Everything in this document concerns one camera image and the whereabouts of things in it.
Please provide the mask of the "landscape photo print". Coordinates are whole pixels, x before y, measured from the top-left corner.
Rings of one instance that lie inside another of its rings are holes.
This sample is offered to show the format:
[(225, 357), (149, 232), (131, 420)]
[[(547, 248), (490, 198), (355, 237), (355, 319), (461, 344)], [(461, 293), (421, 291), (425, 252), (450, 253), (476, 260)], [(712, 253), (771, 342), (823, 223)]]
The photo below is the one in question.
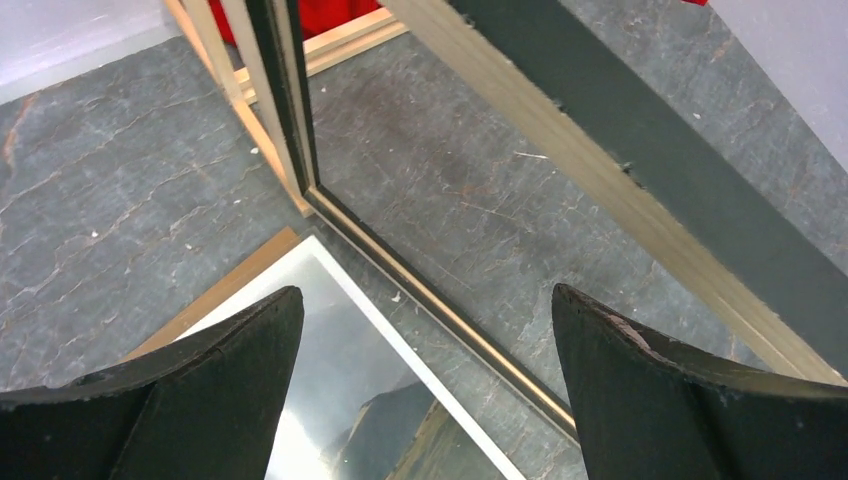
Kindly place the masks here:
[(234, 270), (194, 334), (284, 286), (305, 320), (270, 479), (517, 479), (479, 426), (315, 236)]

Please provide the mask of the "wooden picture frame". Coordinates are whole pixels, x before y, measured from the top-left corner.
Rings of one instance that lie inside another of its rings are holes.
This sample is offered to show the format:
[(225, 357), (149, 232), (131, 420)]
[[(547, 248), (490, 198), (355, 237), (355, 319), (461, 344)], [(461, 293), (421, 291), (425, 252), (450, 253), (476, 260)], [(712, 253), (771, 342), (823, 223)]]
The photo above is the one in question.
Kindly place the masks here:
[[(302, 69), (292, 57), (261, 59), (303, 197), (544, 416), (574, 435), (574, 416), (562, 400), (322, 185), (305, 59)], [(521, 81), (516, 67), (491, 58), (452, 69), (770, 367), (819, 383), (846, 383), (846, 275), (632, 69), (620, 84), (604, 72), (595, 95), (568, 86), (554, 97)]]

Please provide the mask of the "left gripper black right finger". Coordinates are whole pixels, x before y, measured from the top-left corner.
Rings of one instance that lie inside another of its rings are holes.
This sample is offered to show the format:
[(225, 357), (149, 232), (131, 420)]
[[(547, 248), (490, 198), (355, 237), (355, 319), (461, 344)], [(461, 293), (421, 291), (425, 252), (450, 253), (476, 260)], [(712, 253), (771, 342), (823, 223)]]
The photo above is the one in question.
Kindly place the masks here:
[(847, 390), (713, 355), (580, 290), (552, 327), (592, 479), (843, 479)]

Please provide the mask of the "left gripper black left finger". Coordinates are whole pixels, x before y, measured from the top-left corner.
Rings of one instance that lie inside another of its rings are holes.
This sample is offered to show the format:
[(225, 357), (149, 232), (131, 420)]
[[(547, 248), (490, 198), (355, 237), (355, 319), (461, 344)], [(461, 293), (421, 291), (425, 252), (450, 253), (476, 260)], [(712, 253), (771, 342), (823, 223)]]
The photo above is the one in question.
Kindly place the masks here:
[(1, 396), (5, 479), (261, 479), (304, 324), (283, 287), (148, 354)]

